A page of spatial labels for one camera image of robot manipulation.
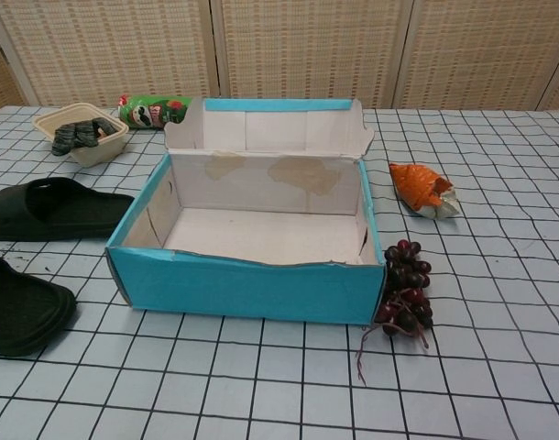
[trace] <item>black slipper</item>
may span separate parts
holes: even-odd
[[[133,197],[97,192],[64,177],[0,191],[0,240],[50,241],[108,237]]]
[[[76,308],[65,287],[14,271],[0,258],[0,355],[26,356],[43,348]]]

